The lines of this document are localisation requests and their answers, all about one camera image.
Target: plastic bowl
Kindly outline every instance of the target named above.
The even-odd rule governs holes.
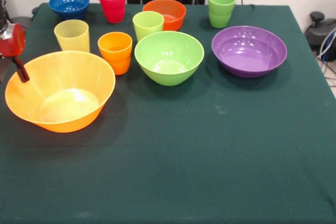
[[[89,6],[89,0],[50,0],[49,7],[61,19],[81,19]]]
[[[196,71],[204,58],[204,49],[188,34],[160,31],[140,40],[134,54],[149,78],[164,86],[174,86]]]
[[[185,6],[176,0],[152,0],[145,4],[142,10],[152,10],[162,14],[164,31],[179,30],[187,13]]]
[[[102,58],[83,51],[61,51],[25,64],[30,77],[10,78],[5,100],[19,118],[53,132],[72,132],[93,122],[111,96],[115,76]]]
[[[264,76],[287,57],[285,43],[275,34],[253,26],[234,26],[215,35],[212,50],[222,66],[242,78]]]

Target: bowl rim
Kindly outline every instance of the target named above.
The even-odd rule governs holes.
[[[49,2],[48,2],[48,5],[49,5],[49,8],[50,8],[50,9],[52,9],[54,12],[57,12],[57,13],[65,13],[65,12],[61,12],[61,11],[56,10],[55,8],[53,8],[53,7],[51,6],[51,4],[50,4],[51,1],[52,1],[52,0],[49,0]],[[71,11],[69,11],[69,12],[67,12],[67,13],[74,13],[74,12],[81,11],[81,10],[87,8],[87,7],[89,6],[89,4],[90,4],[90,0],[88,0],[87,4],[85,4],[82,8],[77,9],[77,10],[71,10]]]
[[[7,98],[8,98],[8,95],[7,95],[7,92],[8,92],[8,91],[7,91],[8,84],[10,83],[10,81],[12,80],[12,78],[14,78],[14,76],[18,75],[17,72],[14,72],[14,74],[11,76],[11,78],[10,78],[9,81],[7,82],[6,89],[5,89],[5,101],[6,101],[6,104],[7,104],[8,108],[9,108],[9,110],[10,110],[13,114],[15,114],[18,118],[21,118],[22,120],[25,120],[25,121],[27,121],[27,122],[31,122],[31,123],[34,123],[34,124],[37,124],[37,125],[40,125],[40,124],[42,124],[42,125],[55,125],[55,124],[70,123],[70,122],[76,121],[76,120],[78,120],[78,119],[80,119],[80,118],[84,118],[85,116],[87,116],[87,115],[89,115],[89,114],[92,114],[93,112],[95,112],[96,110],[98,110],[100,107],[104,106],[104,104],[107,102],[107,100],[111,97],[112,92],[114,91],[114,88],[115,88],[116,85],[115,85],[115,73],[114,73],[114,71],[113,71],[113,68],[107,63],[107,61],[105,61],[105,60],[102,59],[101,57],[99,57],[99,56],[97,56],[97,55],[95,55],[95,54],[92,54],[92,53],[90,53],[90,52],[84,52],[84,51],[75,51],[75,50],[69,50],[69,51],[56,51],[56,52],[50,52],[50,53],[48,53],[48,54],[45,54],[45,55],[41,55],[41,56],[39,56],[39,57],[36,57],[35,59],[33,59],[33,60],[27,62],[24,66],[25,66],[25,68],[27,69],[27,66],[28,66],[29,64],[32,64],[32,62],[34,62],[34,61],[38,61],[40,57],[50,57],[50,56],[53,55],[53,54],[59,54],[59,53],[60,53],[60,54],[63,54],[63,53],[66,54],[66,53],[69,53],[69,52],[80,53],[80,54],[87,55],[87,56],[92,57],[92,58],[96,58],[97,60],[101,61],[105,66],[108,66],[108,67],[111,69],[112,74],[113,74],[113,76],[114,76],[114,82],[113,82],[111,91],[110,91],[110,93],[107,95],[107,97],[106,97],[103,101],[101,101],[101,102],[99,103],[99,105],[98,105],[95,109],[93,109],[92,111],[86,113],[85,115],[82,115],[81,117],[78,117],[78,118],[75,118],[75,119],[64,120],[64,121],[59,121],[59,122],[44,122],[44,121],[31,120],[31,119],[29,119],[29,118],[26,118],[25,116],[22,116],[22,115],[19,115],[18,113],[16,113],[16,112],[12,109],[12,107],[9,105],[9,103],[8,103],[8,101],[7,101]]]
[[[246,70],[241,70],[241,69],[239,69],[239,68],[234,68],[234,67],[228,65],[227,63],[225,63],[224,61],[222,61],[221,58],[216,54],[216,52],[215,52],[215,50],[214,50],[214,41],[215,41],[216,37],[219,36],[219,35],[220,35],[221,33],[223,33],[224,31],[228,31],[228,30],[230,30],[230,29],[234,29],[234,28],[252,28],[252,29],[256,29],[256,30],[264,31],[264,32],[266,32],[266,33],[268,33],[268,34],[274,36],[275,38],[277,38],[277,39],[280,41],[280,43],[281,43],[281,44],[284,46],[284,48],[285,48],[285,56],[284,56],[284,58],[282,59],[282,61],[281,61],[280,63],[276,64],[274,67],[272,67],[272,68],[268,68],[268,69],[266,69],[266,70],[261,70],[261,71],[260,71],[260,70],[246,71]],[[287,59],[287,54],[288,54],[287,46],[286,46],[286,44],[284,43],[284,41],[283,41],[279,36],[277,36],[276,34],[272,33],[271,31],[268,31],[268,30],[266,30],[266,29],[263,29],[263,28],[260,28],[260,27],[257,27],[257,26],[231,26],[231,27],[225,28],[225,29],[219,31],[218,33],[216,33],[216,35],[215,35],[214,38],[212,39],[212,42],[211,42],[211,48],[212,48],[212,52],[214,53],[214,55],[216,56],[216,58],[217,58],[222,64],[224,64],[224,65],[226,65],[226,66],[228,66],[228,67],[230,67],[230,68],[232,68],[232,69],[235,69],[235,70],[244,72],[244,73],[263,73],[263,72],[270,72],[270,71],[272,71],[272,70],[278,68],[279,66],[281,66],[281,65],[284,63],[284,61]]]
[[[147,3],[143,6],[142,11],[143,11],[143,12],[146,12],[146,11],[152,11],[152,12],[155,12],[154,10],[145,10],[146,6],[147,6],[149,3],[153,3],[153,2],[161,2],[161,1],[162,1],[162,0],[151,0],[151,1],[147,2]],[[184,13],[183,13],[183,15],[182,15],[181,17],[179,17],[179,18],[177,18],[177,19],[174,19],[174,20],[166,21],[166,20],[164,19],[164,23],[166,23],[166,24],[170,24],[170,23],[173,23],[173,22],[180,21],[181,19],[184,19],[185,15],[186,15],[186,13],[187,13],[187,9],[186,9],[185,5],[182,4],[181,2],[177,1],[177,0],[168,0],[168,1],[170,1],[171,3],[178,4],[178,5],[182,6],[182,7],[183,7],[183,11],[184,11]]]
[[[151,37],[151,36],[157,36],[157,34],[163,34],[163,33],[179,33],[179,34],[182,34],[183,36],[187,36],[187,37],[191,38],[192,40],[196,41],[196,42],[201,46],[201,49],[202,49],[202,57],[200,58],[200,60],[197,62],[197,64],[196,64],[193,68],[187,69],[186,71],[179,72],[179,73],[160,73],[160,72],[156,72],[156,71],[153,71],[153,70],[151,70],[151,69],[145,67],[144,65],[142,65],[142,64],[139,62],[138,57],[137,57],[137,53],[136,53],[136,52],[137,52],[138,45],[141,44],[141,43],[143,43],[143,41],[146,40],[146,38],[149,38],[149,37]],[[202,61],[203,61],[203,59],[204,59],[204,47],[203,47],[202,43],[201,43],[198,39],[196,39],[195,37],[193,37],[193,36],[191,36],[191,35],[189,35],[189,34],[186,34],[186,33],[180,32],[180,31],[158,31],[158,32],[156,32],[156,33],[147,35],[146,37],[144,37],[143,39],[141,39],[141,40],[137,43],[137,45],[135,46],[135,49],[134,49],[134,56],[135,56],[135,59],[137,60],[138,64],[139,64],[142,68],[148,70],[149,72],[157,73],[157,74],[162,74],[162,75],[165,75],[165,76],[175,76],[175,75],[178,75],[178,74],[184,74],[184,73],[187,73],[187,72],[192,71],[192,70],[194,70],[195,68],[197,68],[197,67],[202,63]]]
[[[128,38],[131,39],[131,43],[130,43],[126,48],[121,49],[121,50],[118,50],[118,51],[106,50],[106,49],[100,47],[100,46],[99,46],[99,42],[100,42],[100,40],[101,40],[103,37],[108,36],[108,35],[110,35],[110,34],[122,34],[122,35],[126,35],[126,37],[128,37]],[[106,33],[106,34],[103,34],[102,36],[100,36],[99,39],[98,39],[97,45],[98,45],[98,48],[99,48],[99,49],[101,49],[101,50],[103,50],[103,51],[105,51],[105,52],[123,52],[123,51],[127,51],[127,50],[129,50],[129,49],[133,46],[133,39],[132,39],[132,37],[131,37],[130,35],[128,35],[127,33],[123,33],[122,31],[111,31],[111,32],[109,32],[109,33]]]

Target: orange bowl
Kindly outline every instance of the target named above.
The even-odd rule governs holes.
[[[73,132],[92,123],[112,95],[115,76],[102,58],[61,51],[25,64],[30,80],[10,78],[5,100],[19,118],[53,132]]]
[[[142,8],[162,14],[164,17],[163,30],[177,31],[181,28],[187,10],[176,0],[152,0]]]

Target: orange cup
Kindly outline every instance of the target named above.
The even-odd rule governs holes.
[[[113,31],[98,39],[98,47],[116,75],[124,74],[130,68],[132,38],[126,33]]]
[[[187,13],[185,6],[176,0],[152,0],[145,4],[142,10],[160,13],[164,17],[164,31],[179,30]]]

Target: light green cup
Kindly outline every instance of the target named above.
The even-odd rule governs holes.
[[[208,0],[209,19],[213,27],[223,28],[231,18],[237,0]]]
[[[188,34],[160,31],[143,38],[134,54],[149,78],[164,86],[174,86],[196,71],[204,58],[204,49]]]
[[[164,17],[151,10],[135,14],[133,24],[138,42],[149,34],[162,31],[163,23]]]

